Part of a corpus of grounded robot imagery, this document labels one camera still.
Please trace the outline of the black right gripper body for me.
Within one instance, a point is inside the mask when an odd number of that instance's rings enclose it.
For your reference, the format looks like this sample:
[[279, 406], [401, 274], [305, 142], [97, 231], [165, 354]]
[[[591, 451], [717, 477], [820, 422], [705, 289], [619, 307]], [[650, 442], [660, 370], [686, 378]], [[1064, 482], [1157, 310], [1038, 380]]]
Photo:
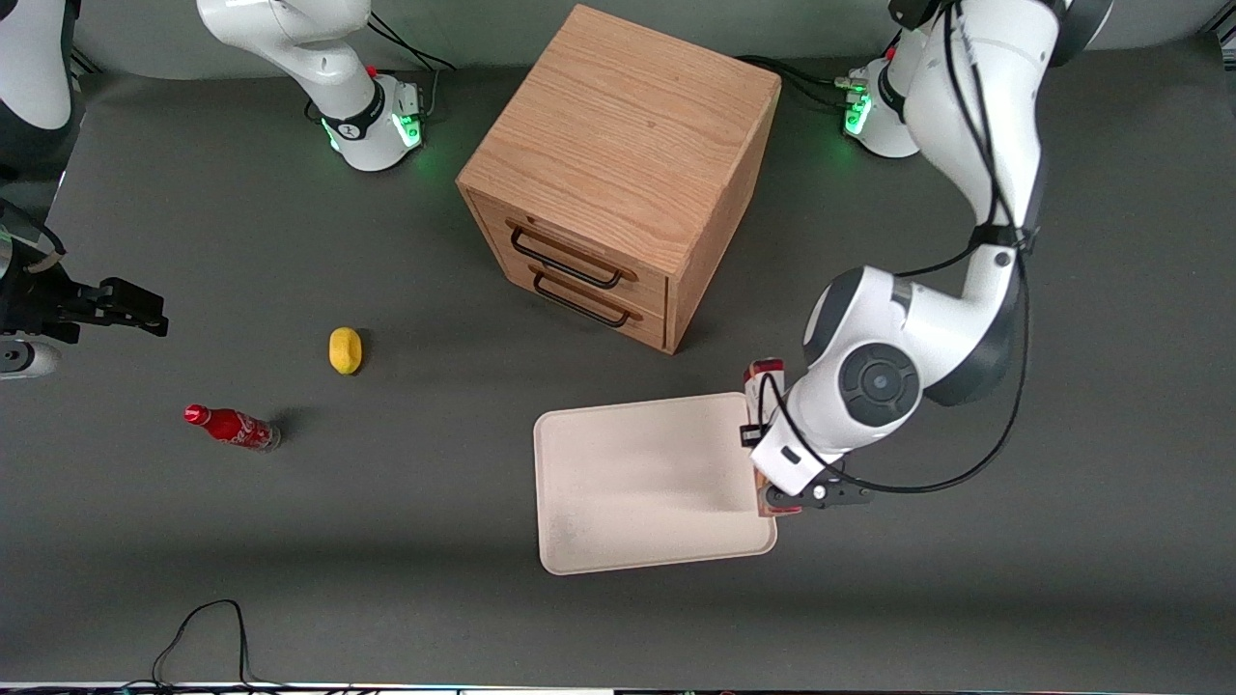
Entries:
[[59, 261], [11, 258], [2, 272], [1, 334], [44, 336], [74, 345], [83, 325], [99, 325], [96, 307], [82, 296]]

